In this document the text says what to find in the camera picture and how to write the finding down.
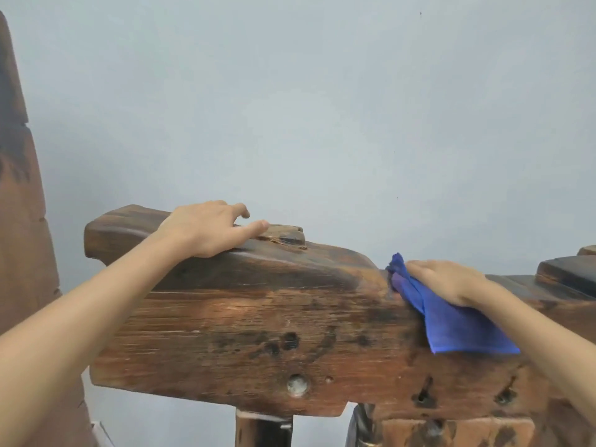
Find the cleaning rag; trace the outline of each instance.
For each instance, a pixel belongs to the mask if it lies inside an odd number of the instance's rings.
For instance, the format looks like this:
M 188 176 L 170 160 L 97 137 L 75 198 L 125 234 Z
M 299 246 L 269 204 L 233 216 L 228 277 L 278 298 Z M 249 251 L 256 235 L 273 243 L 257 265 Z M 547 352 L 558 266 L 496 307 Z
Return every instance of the cleaning rag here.
M 391 285 L 423 316 L 433 353 L 475 352 L 516 354 L 519 348 L 480 311 L 449 304 L 408 273 L 395 254 L 387 267 Z

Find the wooden furniture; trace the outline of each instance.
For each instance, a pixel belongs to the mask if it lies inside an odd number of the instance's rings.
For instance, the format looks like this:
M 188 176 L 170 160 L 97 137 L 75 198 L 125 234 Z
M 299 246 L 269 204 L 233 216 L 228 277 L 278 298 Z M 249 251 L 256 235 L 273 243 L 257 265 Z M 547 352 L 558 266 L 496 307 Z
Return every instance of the wooden furniture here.
M 60 295 L 25 100 L 0 12 L 0 334 Z M 27 447 L 91 447 L 83 384 L 56 403 Z
M 137 205 L 111 211 L 86 226 L 85 253 L 110 264 L 167 216 Z M 542 262 L 536 276 L 490 278 L 596 341 L 591 250 Z M 348 401 L 361 403 L 350 447 L 589 445 L 565 444 L 586 424 L 526 357 L 431 354 L 421 316 L 385 271 L 354 251 L 308 242 L 295 226 L 179 263 L 100 354 L 91 378 L 234 405 L 245 427 L 238 446 L 289 445 L 282 430 L 293 415 L 337 416 Z M 562 407 L 571 431 L 555 433 L 549 408 Z

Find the person's left hand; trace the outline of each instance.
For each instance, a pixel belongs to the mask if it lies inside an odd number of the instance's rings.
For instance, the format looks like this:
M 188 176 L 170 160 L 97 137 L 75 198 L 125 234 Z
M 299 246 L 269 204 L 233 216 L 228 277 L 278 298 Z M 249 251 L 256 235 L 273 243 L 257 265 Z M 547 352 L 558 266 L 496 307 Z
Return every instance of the person's left hand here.
M 212 257 L 240 246 L 269 228 L 269 223 L 264 220 L 234 226 L 239 216 L 250 217 L 246 205 L 228 205 L 224 201 L 183 205 L 161 223 L 155 235 L 175 240 L 180 248 L 181 260 Z

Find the forearm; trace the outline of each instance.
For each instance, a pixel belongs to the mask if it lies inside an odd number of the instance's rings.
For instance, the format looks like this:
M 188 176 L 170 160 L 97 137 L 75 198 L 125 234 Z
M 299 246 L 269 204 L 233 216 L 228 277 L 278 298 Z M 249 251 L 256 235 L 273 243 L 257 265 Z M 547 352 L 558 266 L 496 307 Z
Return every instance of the forearm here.
M 179 260 L 171 240 L 149 237 L 0 336 L 0 446 L 17 447 L 26 440 L 138 301 Z
M 489 282 L 473 297 L 482 311 L 596 426 L 596 345 L 534 310 L 500 285 Z

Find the bare skin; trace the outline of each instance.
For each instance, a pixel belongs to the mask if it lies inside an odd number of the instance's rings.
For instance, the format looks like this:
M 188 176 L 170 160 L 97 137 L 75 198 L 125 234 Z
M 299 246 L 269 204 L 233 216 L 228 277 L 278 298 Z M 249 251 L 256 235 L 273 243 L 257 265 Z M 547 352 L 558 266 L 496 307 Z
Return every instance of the bare skin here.
M 117 262 L 0 336 L 0 446 L 18 447 L 131 311 L 176 263 L 211 257 L 264 233 L 244 204 L 177 208 Z
M 525 353 L 596 426 L 596 345 L 534 310 L 482 273 L 453 262 L 406 263 L 408 272 L 444 300 L 477 308 Z

